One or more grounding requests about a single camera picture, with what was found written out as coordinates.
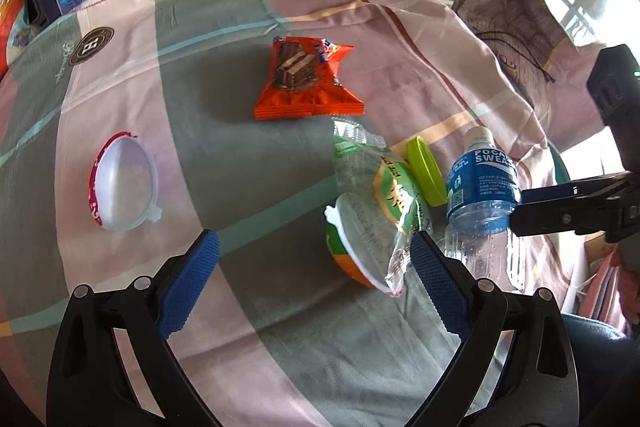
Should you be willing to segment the blue label water bottle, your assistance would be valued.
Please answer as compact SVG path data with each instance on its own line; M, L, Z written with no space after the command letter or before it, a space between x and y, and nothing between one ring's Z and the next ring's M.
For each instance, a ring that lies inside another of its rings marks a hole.
M518 170L485 127L471 128L463 143L464 153L452 164L447 182L445 254L476 279L521 293L526 256L510 229L511 213L521 200Z

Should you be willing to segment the lime green round lid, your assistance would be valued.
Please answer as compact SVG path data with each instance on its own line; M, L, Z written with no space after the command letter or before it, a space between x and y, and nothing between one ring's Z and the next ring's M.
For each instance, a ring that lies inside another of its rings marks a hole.
M416 136L406 145L409 166L421 194L432 207L445 205L447 189L437 161L426 142Z

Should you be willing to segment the red white plastic half shell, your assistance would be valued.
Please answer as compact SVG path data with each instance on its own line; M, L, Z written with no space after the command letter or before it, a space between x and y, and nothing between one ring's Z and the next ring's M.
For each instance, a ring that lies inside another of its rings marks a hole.
M90 171L88 203L102 229L124 233L144 222L157 222L160 184L155 161L144 143L130 132L108 139Z

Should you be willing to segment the orange wafer snack wrapper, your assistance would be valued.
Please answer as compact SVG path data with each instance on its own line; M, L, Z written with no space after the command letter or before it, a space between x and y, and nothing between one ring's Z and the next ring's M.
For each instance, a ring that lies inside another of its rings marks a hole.
M273 40L267 81L253 108L257 120L361 116L364 103L338 79L348 44L323 38Z

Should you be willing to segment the purple grey draped cloth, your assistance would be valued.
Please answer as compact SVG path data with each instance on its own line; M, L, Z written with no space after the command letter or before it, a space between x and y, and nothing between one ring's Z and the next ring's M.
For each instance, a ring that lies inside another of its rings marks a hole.
M588 57L544 0L456 0L454 12L514 79L532 75L552 81L577 72Z

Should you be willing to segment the striped pink grey tablecloth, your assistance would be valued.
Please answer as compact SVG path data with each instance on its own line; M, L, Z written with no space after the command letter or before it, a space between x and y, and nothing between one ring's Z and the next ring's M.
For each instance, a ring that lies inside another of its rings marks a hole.
M458 340L420 282L384 296L326 248L332 122L253 117L278 35L351 46L341 82L396 152L420 136L447 169L480 124L524 187L553 182L533 109L438 0L91 0L1 83L1 367L35 415L70 292L123 288L205 229L220 262L170 345L224 425L401 426L439 379ZM88 183L123 131L162 217L116 233Z

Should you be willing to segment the cartoon puppy gift bag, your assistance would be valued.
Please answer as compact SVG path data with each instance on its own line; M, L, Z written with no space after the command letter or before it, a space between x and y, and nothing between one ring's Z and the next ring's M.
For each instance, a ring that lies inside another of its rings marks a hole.
M4 75L34 34L27 18L26 0L0 0L0 16L0 70Z

